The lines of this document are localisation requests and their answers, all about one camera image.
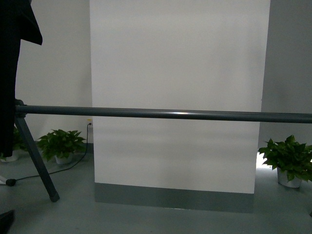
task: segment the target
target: pothos plant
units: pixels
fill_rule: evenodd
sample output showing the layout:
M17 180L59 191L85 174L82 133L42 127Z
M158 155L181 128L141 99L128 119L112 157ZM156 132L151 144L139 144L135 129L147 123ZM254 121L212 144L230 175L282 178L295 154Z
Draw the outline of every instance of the pothos plant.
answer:
M38 147L42 149L42 156L49 161L52 157L68 158L75 151L82 151L83 137L81 132L64 131L62 129L52 130L52 132L39 138Z
M288 181L295 177L312 181L312 145L298 143L294 135L282 142L270 139L267 144L259 149L266 159L263 164L271 165L272 170L279 167L281 172L287 171Z

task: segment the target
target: gray floor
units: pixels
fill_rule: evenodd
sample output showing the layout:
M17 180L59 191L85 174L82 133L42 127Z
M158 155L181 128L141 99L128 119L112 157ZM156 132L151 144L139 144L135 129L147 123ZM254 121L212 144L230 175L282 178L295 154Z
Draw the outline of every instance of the gray floor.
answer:
M65 168L48 162L50 172ZM30 157L0 163L0 175L36 174ZM276 170L257 169L251 214L178 210L94 202L94 161L88 154L69 171L51 175L60 200L49 200L40 178L0 186L0 214L14 209L10 234L312 234L312 183L278 185Z

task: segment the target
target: electrical outlet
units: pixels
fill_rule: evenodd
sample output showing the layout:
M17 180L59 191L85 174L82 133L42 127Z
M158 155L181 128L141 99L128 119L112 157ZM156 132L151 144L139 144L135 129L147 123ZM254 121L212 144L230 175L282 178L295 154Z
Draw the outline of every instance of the electrical outlet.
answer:
M88 143L93 143L93 119L87 119L88 124Z
M93 126L93 120L92 120L92 118L88 118L87 121L88 121L88 124L91 123L91 125Z

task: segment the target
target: black cloth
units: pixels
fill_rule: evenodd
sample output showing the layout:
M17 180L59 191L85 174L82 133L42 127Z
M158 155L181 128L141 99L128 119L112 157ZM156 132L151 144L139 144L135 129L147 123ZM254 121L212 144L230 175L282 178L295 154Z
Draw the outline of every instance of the black cloth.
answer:
M42 44L29 0L0 0L0 153L12 155L20 40Z

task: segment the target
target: power cord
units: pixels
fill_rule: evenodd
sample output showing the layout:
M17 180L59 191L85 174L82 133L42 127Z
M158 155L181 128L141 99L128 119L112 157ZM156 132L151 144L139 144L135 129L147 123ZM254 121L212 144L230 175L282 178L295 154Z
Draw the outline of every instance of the power cord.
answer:
M58 172L63 172L63 171L67 171L69 169L72 169L73 167L75 167L78 163L81 162L81 160L83 160L83 158L86 156L87 154L87 151L88 151L88 135L89 135L89 126L92 125L92 123L88 123L87 124L87 142L86 142L86 150L84 152L84 155L81 157L81 159L78 160L78 162L76 162L73 166L69 167L69 168L66 168L66 169L62 169L62 170L59 170L59 171L56 171L56 172L51 172L49 173L49 175L52 175L54 173L58 173ZM28 178L33 178L33 177L38 177L40 175L32 175L32 176L27 176L27 177L23 177L23 178L20 178L20 179L7 179L6 180L6 185L8 186L14 186L16 181L18 180L22 180L22 179L28 179Z

